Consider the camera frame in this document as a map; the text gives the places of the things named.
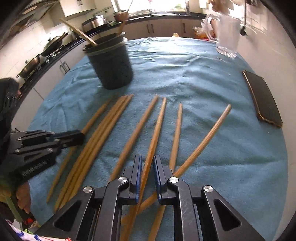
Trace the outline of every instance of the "wooden spoon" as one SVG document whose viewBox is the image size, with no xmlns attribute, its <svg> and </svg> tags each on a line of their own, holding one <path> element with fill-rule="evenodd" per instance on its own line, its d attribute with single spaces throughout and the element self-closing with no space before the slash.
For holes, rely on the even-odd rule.
<svg viewBox="0 0 296 241">
<path fill-rule="evenodd" d="M 65 19 L 60 18 L 60 20 L 65 23 L 66 25 L 68 25 L 71 29 L 73 29 L 74 32 L 76 32 L 77 34 L 79 34 L 81 37 L 83 37 L 86 41 L 88 41 L 92 46 L 97 46 L 97 43 L 92 40 L 90 37 L 88 37 L 85 33 L 83 33 L 82 31 L 80 31 L 78 28 L 76 28 L 74 25 L 70 24 L 69 22 L 67 22 Z"/>
</svg>

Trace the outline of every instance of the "window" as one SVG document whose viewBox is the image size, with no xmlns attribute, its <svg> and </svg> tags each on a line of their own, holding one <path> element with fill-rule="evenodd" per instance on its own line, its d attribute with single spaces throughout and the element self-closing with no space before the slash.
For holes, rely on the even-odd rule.
<svg viewBox="0 0 296 241">
<path fill-rule="evenodd" d="M 114 0 L 120 10 L 128 10 L 131 0 Z M 151 10 L 152 12 L 184 12 L 186 11 L 185 0 L 134 0 L 130 13 Z"/>
</svg>

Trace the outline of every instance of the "blue tablecloth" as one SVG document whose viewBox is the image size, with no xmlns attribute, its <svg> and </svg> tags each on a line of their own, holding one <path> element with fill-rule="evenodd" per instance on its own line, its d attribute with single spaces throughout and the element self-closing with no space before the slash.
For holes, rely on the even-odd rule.
<svg viewBox="0 0 296 241">
<path fill-rule="evenodd" d="M 56 85 L 34 117 L 30 130 L 61 132 L 82 129 L 95 111 L 114 93 L 134 94 L 131 103 L 97 156 L 83 185 L 104 186 L 117 159 L 155 94 L 168 99 L 156 154 L 168 164 L 178 104 L 183 121 L 176 169 L 188 158 L 212 128 L 227 104 L 232 111 L 200 157 L 182 176 L 188 184 L 213 186 L 268 241 L 281 219 L 287 189 L 287 153 L 282 130 L 258 121 L 242 70 L 252 71 L 238 56 L 230 59 L 215 51 L 210 42 L 186 38 L 147 38 L 127 42 L 134 71 L 132 83 L 105 90 L 92 65 L 84 57 Z M 161 101 L 143 128 L 126 166 L 135 154 L 144 159 L 150 144 Z M 98 125 L 100 118 L 87 138 Z M 73 155 L 51 201 L 46 196 L 59 165 L 29 183 L 32 213 L 43 224 L 79 152 Z M 155 189 L 150 173 L 145 198 Z M 145 240 L 156 214 L 157 203 L 137 217 L 132 240 Z M 173 240 L 173 210 L 166 208 L 157 240 Z"/>
</svg>

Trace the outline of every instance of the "white cabinet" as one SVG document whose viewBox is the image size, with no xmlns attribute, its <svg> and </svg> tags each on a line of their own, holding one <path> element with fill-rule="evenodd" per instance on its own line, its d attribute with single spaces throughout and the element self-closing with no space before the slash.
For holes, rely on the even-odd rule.
<svg viewBox="0 0 296 241">
<path fill-rule="evenodd" d="M 147 37 L 172 37 L 178 33 L 180 37 L 194 38 L 193 27 L 200 27 L 201 20 L 196 19 L 154 19 L 124 26 L 128 40 Z"/>
<path fill-rule="evenodd" d="M 58 82 L 64 77 L 65 72 L 60 67 L 61 62 L 55 63 L 35 84 L 34 88 L 45 99 Z"/>
<path fill-rule="evenodd" d="M 126 24 L 123 31 L 128 40 L 152 37 L 149 21 Z"/>
<path fill-rule="evenodd" d="M 49 14 L 52 22 L 57 26 L 61 23 L 60 18 L 70 20 L 94 9 L 96 9 L 94 0 L 59 0 L 49 10 Z"/>
<path fill-rule="evenodd" d="M 88 11 L 96 9 L 96 5 L 93 0 L 79 0 L 82 11 Z"/>
<path fill-rule="evenodd" d="M 183 38 L 194 38 L 193 27 L 201 27 L 201 20 L 182 19 L 182 33 L 179 34 Z"/>
<path fill-rule="evenodd" d="M 181 36 L 181 19 L 159 19 L 149 21 L 152 37 L 172 37 L 174 33 Z"/>
<path fill-rule="evenodd" d="M 80 44 L 60 59 L 67 72 L 85 56 L 83 48 L 84 44 Z"/>
<path fill-rule="evenodd" d="M 82 12 L 79 0 L 59 0 L 65 17 Z"/>
<path fill-rule="evenodd" d="M 32 89 L 25 97 L 23 103 L 12 120 L 12 130 L 15 130 L 16 128 L 19 131 L 26 131 L 42 102 L 43 99 L 40 97 L 40 95 L 35 91 L 35 89 Z"/>
<path fill-rule="evenodd" d="M 43 99 L 49 95 L 65 74 L 84 57 L 83 47 L 84 45 L 80 44 L 72 49 L 55 63 L 36 83 L 34 88 Z"/>
</svg>

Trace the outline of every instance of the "metal screw cap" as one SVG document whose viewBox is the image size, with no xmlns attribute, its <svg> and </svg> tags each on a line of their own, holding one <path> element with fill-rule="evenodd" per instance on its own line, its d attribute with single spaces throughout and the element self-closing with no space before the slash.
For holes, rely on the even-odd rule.
<svg viewBox="0 0 296 241">
<path fill-rule="evenodd" d="M 120 177 L 120 178 L 118 178 L 118 181 L 120 183 L 126 183 L 128 181 L 128 179 L 126 177 Z"/>
<path fill-rule="evenodd" d="M 211 186 L 205 186 L 205 187 L 204 187 L 204 190 L 205 190 L 206 192 L 212 192 L 212 191 L 213 191 L 213 188 L 212 188 Z"/>
<path fill-rule="evenodd" d="M 92 191 L 92 187 L 90 187 L 90 186 L 83 188 L 83 192 L 85 192 L 85 193 L 90 193 L 91 191 Z"/>
<path fill-rule="evenodd" d="M 177 177 L 171 177 L 169 180 L 171 183 L 177 183 L 179 181 Z"/>
</svg>

